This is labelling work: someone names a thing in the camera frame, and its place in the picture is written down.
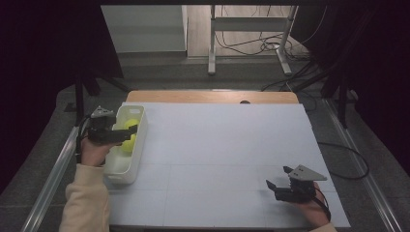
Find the plastic container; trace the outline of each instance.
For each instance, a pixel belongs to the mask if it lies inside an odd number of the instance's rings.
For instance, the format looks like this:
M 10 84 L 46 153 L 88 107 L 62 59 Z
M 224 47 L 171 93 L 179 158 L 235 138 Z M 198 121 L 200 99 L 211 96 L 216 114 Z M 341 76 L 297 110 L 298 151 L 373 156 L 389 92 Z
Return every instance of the plastic container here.
M 124 152 L 120 146 L 110 149 L 106 156 L 104 176 L 113 184 L 131 184 L 135 181 L 139 161 L 147 134 L 148 122 L 144 107 L 141 105 L 123 105 L 118 109 L 117 123 L 113 130 L 122 130 L 129 119 L 139 120 L 136 140 L 132 153 Z

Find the beige sleeve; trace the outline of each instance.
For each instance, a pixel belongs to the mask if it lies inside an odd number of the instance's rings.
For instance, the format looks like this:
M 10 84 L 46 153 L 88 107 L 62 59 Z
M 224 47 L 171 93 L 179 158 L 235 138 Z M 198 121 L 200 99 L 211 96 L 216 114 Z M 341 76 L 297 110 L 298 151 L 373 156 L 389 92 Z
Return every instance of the beige sleeve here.
M 337 231 L 335 230 L 335 227 L 331 223 L 329 223 L 317 229 L 310 230 L 310 232 L 337 232 Z
M 78 164 L 74 181 L 66 188 L 60 231 L 109 231 L 108 191 L 103 183 L 103 167 Z

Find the white paper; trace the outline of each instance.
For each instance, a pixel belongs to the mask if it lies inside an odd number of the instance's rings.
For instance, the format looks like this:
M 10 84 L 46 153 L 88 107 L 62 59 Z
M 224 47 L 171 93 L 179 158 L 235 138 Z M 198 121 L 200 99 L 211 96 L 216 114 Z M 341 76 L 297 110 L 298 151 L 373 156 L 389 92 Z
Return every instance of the white paper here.
M 288 187 L 282 167 L 302 164 L 318 182 L 336 227 L 349 227 L 300 104 L 145 103 L 148 132 L 136 181 L 107 183 L 111 224 L 171 228 L 298 228 L 266 180 Z

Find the wooden table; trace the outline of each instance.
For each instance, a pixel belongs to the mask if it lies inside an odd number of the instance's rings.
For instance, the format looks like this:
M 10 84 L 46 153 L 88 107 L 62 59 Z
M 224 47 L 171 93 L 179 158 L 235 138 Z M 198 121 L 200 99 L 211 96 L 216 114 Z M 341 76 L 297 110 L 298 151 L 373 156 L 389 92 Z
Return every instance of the wooden table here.
M 131 91 L 127 102 L 189 103 L 299 103 L 290 92 L 253 91 Z

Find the human hand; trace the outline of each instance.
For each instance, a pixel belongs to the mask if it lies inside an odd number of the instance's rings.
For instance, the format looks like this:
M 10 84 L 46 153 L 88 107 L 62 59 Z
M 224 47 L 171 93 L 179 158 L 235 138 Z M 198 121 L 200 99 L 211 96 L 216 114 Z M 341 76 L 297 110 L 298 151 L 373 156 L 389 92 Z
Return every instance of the human hand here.
M 96 144 L 88 137 L 81 140 L 81 164 L 87 166 L 100 166 L 109 153 L 109 149 L 121 143 Z
M 321 202 L 324 202 L 325 197 L 319 191 L 319 186 L 316 182 L 313 183 L 316 187 L 316 198 L 319 199 Z M 318 228 L 329 223 L 329 220 L 326 217 L 325 212 L 316 202 L 309 201 L 308 203 L 304 204 L 292 204 L 301 210 L 301 212 L 305 215 L 305 218 L 310 222 L 310 224 L 313 225 L 313 227 Z

